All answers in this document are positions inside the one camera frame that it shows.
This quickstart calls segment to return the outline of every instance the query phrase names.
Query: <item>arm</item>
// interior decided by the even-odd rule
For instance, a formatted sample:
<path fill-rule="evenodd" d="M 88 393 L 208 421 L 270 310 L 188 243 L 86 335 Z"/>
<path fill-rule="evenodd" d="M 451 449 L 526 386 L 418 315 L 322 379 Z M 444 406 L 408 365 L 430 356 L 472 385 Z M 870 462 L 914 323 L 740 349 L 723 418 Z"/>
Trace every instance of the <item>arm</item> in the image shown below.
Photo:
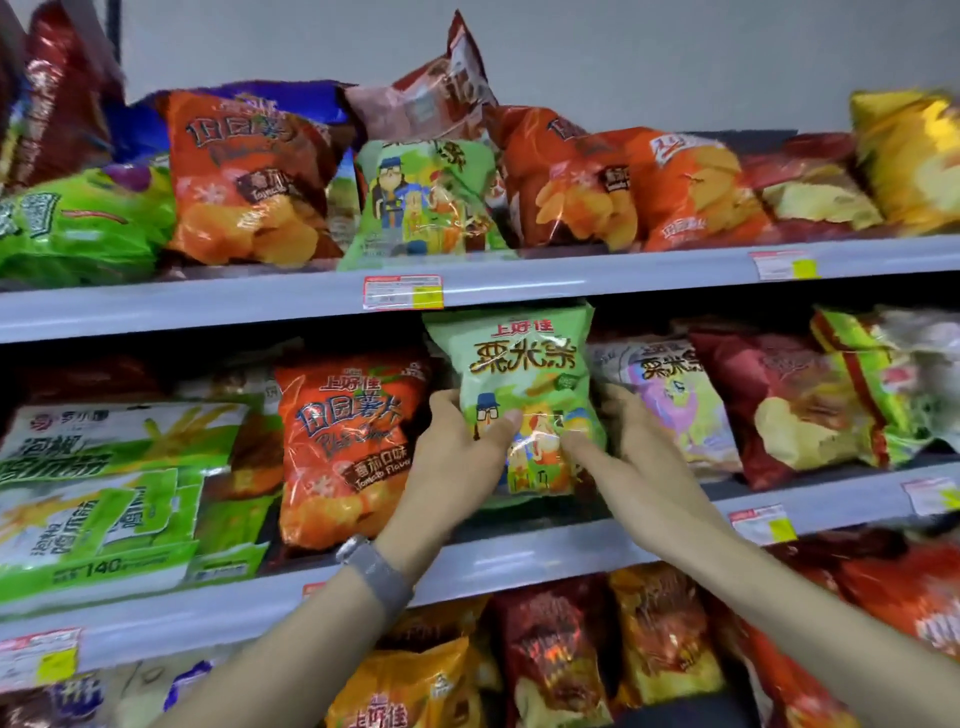
<path fill-rule="evenodd" d="M 455 392 L 430 398 L 433 421 L 420 437 L 406 490 L 375 541 L 411 585 L 433 563 L 453 528 L 492 493 L 520 413 L 473 442 Z M 218 667 L 152 728 L 313 728 L 391 625 L 349 567 L 337 571 L 289 617 Z"/>
<path fill-rule="evenodd" d="M 593 474 L 638 545 L 714 592 L 871 725 L 956 724 L 960 666 L 741 539 L 639 400 L 625 390 L 608 394 L 628 462 L 579 433 L 564 436 L 564 449 Z"/>

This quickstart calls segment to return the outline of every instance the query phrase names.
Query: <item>metal shelf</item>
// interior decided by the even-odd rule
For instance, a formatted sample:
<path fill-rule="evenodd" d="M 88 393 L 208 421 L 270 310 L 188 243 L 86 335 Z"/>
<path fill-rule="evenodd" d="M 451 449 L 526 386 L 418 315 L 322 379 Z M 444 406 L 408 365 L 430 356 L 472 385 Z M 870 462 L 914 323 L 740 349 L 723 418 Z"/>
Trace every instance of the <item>metal shelf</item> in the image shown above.
<path fill-rule="evenodd" d="M 960 270 L 960 235 L 779 248 L 578 255 L 0 294 L 0 343 L 363 312 L 367 275 L 439 274 L 447 307 L 759 282 L 750 253 L 795 250 L 821 278 Z"/>
<path fill-rule="evenodd" d="M 927 455 L 914 467 L 895 473 L 861 467 L 814 473 L 795 485 L 767 493 L 751 493 L 732 481 L 705 488 L 725 514 L 778 503 L 797 533 L 804 534 L 910 516 L 913 511 L 902 484 L 926 477 L 960 480 L 960 458 Z M 446 546 L 421 580 L 414 604 L 656 560 L 609 518 L 539 527 L 543 523 L 544 519 L 515 522 L 506 526 L 512 529 L 510 533 Z M 223 586 L 6 620 L 0 622 L 0 640 L 80 627 L 84 630 L 81 669 L 241 642 L 263 634 L 296 609 L 304 586 L 330 579 L 337 567 L 329 565 L 329 560 L 325 563 Z"/>

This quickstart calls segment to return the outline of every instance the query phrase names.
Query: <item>price tag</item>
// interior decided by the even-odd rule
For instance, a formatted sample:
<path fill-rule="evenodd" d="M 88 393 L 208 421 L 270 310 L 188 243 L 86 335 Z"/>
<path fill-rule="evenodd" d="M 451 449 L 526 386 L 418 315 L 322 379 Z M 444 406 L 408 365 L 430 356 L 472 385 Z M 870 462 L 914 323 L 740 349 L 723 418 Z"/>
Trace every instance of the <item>price tag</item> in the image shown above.
<path fill-rule="evenodd" d="M 737 533 L 758 546 L 797 540 L 797 532 L 793 530 L 793 524 L 779 503 L 734 511 L 729 518 Z"/>
<path fill-rule="evenodd" d="M 760 251 L 750 253 L 760 280 L 817 279 L 817 261 L 806 251 Z"/>
<path fill-rule="evenodd" d="M 444 282 L 440 276 L 367 276 L 363 307 L 368 311 L 443 308 Z"/>
<path fill-rule="evenodd" d="M 925 477 L 903 483 L 918 516 L 960 511 L 960 488 L 948 477 Z"/>
<path fill-rule="evenodd" d="M 312 595 L 314 592 L 320 589 L 320 587 L 323 586 L 325 583 L 326 583 L 325 581 L 315 581 L 312 584 L 304 584 L 302 598 L 306 599 L 308 596 Z"/>
<path fill-rule="evenodd" d="M 58 629 L 0 642 L 0 692 L 36 688 L 77 673 L 80 629 Z"/>

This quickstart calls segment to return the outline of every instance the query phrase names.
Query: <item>silver watch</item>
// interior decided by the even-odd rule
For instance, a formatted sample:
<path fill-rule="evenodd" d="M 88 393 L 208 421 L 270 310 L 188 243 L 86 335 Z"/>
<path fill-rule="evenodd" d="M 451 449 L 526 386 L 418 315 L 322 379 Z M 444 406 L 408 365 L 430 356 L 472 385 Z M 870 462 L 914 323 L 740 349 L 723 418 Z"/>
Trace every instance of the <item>silver watch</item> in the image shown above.
<path fill-rule="evenodd" d="M 366 536 L 351 536 L 337 549 L 337 561 L 356 569 L 387 613 L 387 623 L 393 624 L 410 600 L 414 590 L 403 574 L 394 569 L 380 555 Z"/>

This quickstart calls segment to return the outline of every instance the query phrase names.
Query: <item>wristwatch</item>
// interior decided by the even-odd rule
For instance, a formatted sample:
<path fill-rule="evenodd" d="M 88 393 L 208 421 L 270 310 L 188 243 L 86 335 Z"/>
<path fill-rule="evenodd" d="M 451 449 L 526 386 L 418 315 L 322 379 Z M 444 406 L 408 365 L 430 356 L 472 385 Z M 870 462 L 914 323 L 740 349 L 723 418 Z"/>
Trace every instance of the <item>wristwatch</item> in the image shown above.
<path fill-rule="evenodd" d="M 414 597 L 414 590 L 407 584 L 403 574 L 387 563 L 366 536 L 351 536 L 337 549 L 337 561 L 356 569 L 363 576 L 367 586 L 383 605 L 388 624 L 396 621 Z"/>

